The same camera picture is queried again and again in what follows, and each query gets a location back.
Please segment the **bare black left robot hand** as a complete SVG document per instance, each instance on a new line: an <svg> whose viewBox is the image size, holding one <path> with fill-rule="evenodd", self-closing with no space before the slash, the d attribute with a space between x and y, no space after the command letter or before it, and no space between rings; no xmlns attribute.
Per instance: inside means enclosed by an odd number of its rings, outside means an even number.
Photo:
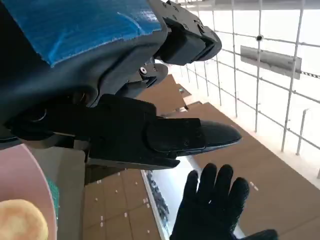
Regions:
<svg viewBox="0 0 320 240"><path fill-rule="evenodd" d="M168 119L137 96L168 64L204 62L217 34L170 0L3 0L0 147L85 152L95 167L171 169L238 143L232 126Z"/></svg>

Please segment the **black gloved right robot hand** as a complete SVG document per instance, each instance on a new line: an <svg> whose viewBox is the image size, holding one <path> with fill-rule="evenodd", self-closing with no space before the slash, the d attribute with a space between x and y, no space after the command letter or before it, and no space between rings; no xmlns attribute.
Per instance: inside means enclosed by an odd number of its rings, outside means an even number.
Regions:
<svg viewBox="0 0 320 240"><path fill-rule="evenodd" d="M192 170L170 235L171 240L235 240L234 230L250 193L248 182L229 164L208 163L201 173Z"/></svg>

